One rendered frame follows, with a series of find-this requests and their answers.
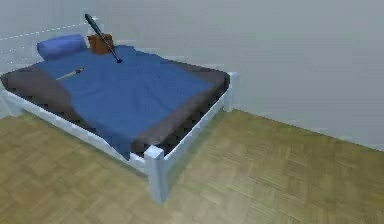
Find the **blue blanket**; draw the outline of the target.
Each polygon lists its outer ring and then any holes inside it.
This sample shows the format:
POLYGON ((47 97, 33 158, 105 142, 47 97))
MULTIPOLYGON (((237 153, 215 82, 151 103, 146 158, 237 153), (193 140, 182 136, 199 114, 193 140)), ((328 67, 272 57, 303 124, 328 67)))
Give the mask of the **blue blanket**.
POLYGON ((83 50, 43 61, 38 67, 56 79, 84 67, 80 74, 58 80, 80 115, 124 158, 138 135, 174 112, 211 84, 155 54, 118 46, 122 59, 83 50))

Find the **brown box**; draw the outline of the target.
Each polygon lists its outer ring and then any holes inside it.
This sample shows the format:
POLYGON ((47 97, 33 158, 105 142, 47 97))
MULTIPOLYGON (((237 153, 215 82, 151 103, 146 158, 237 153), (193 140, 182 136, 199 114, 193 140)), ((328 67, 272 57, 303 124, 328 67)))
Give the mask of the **brown box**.
MULTIPOLYGON (((104 33, 104 37, 108 42, 109 46, 111 48, 114 48, 112 35, 104 33)), ((103 40, 97 34, 88 36, 88 42, 89 42, 91 51, 94 54, 101 55, 101 54, 110 53, 110 49, 107 47, 107 45, 103 42, 103 40)))

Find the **black baseball bat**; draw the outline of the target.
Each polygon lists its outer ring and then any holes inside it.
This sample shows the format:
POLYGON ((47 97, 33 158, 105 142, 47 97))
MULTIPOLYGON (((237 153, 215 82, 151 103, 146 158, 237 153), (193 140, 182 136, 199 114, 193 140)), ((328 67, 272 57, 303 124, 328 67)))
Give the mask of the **black baseball bat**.
POLYGON ((100 28, 98 27, 98 25, 96 24, 96 22, 94 21, 93 17, 89 14, 85 14, 84 15, 86 21, 88 22, 88 24, 92 27, 92 29, 95 31, 95 33, 101 38, 101 40, 103 41, 103 43, 106 45, 106 47, 111 51, 112 55, 114 56, 114 58, 116 59, 116 62, 118 64, 122 63, 122 59, 120 59, 118 57, 118 55, 115 53, 114 49, 111 48, 111 46, 109 45, 107 39, 105 38, 104 34, 102 33, 102 31, 100 30, 100 28))

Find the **small tan stick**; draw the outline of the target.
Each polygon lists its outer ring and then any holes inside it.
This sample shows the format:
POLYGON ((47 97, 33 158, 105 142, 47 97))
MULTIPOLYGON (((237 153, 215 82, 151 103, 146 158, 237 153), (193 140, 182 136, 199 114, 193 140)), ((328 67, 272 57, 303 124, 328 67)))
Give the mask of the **small tan stick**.
POLYGON ((84 71, 84 67, 81 67, 81 68, 78 68, 76 70, 73 70, 72 72, 69 72, 69 73, 67 73, 65 75, 62 75, 61 77, 58 77, 55 80, 57 80, 57 81, 58 80, 62 80, 62 79, 65 79, 65 78, 68 78, 68 77, 80 74, 82 71, 84 71))

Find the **blue pillow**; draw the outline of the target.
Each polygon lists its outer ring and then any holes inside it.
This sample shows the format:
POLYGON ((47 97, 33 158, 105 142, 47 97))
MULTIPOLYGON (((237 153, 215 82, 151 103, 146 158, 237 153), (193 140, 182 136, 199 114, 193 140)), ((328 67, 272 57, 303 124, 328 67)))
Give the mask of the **blue pillow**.
POLYGON ((41 41, 36 47, 44 60, 53 60, 85 50, 87 45, 82 35, 71 34, 41 41))

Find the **white frame bed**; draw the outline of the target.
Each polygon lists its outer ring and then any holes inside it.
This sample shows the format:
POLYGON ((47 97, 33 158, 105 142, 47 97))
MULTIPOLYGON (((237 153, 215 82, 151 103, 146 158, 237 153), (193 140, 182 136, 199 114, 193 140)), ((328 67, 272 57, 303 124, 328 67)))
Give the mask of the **white frame bed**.
POLYGON ((219 111, 230 112, 233 109, 237 73, 167 59, 209 82, 211 87, 141 132, 131 144, 130 157, 124 158, 75 112, 69 92, 38 67, 40 62, 50 60, 44 60, 37 47, 34 52, 36 63, 9 68, 0 74, 2 116, 29 112, 132 167, 147 177, 152 198, 158 203, 168 197, 167 176, 175 162, 219 111))

